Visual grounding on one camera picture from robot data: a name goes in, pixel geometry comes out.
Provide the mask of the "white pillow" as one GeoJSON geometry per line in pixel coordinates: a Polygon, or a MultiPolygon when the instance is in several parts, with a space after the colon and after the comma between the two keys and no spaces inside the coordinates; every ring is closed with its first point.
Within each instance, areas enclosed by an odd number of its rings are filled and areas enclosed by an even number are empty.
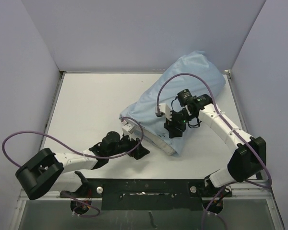
{"type": "Polygon", "coordinates": [[[166,153],[169,156],[174,155],[176,153],[176,151],[169,144],[167,144],[160,137],[152,134],[147,130],[144,130],[144,139],[150,144],[161,149],[164,153],[166,153]]]}

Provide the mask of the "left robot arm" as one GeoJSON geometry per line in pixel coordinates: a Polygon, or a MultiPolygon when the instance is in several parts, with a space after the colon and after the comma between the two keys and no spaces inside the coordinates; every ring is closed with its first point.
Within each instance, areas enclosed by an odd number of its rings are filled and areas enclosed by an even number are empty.
{"type": "Polygon", "coordinates": [[[81,154],[42,149],[21,166],[15,176],[30,200],[41,198],[49,191],[68,191],[82,197],[88,191],[88,180],[79,171],[99,169],[110,157],[118,158],[124,153],[139,160],[150,151],[142,146],[139,138],[110,131],[101,142],[81,154]]]}

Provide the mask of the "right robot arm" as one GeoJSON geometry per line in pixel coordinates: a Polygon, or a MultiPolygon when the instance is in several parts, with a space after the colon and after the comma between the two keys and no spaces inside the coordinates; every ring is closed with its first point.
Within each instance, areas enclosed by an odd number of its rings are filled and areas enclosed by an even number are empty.
{"type": "Polygon", "coordinates": [[[215,196],[221,187],[234,182],[244,182],[263,170],[266,159],[266,142],[262,137],[254,138],[235,125],[213,103],[212,98],[203,94],[192,96],[188,89],[178,93],[176,97],[182,109],[172,110],[166,103],[156,108],[157,116],[165,116],[164,128],[169,138],[182,137],[189,122],[196,119],[200,126],[203,122],[209,126],[228,147],[232,156],[226,167],[206,177],[205,192],[215,196]]]}

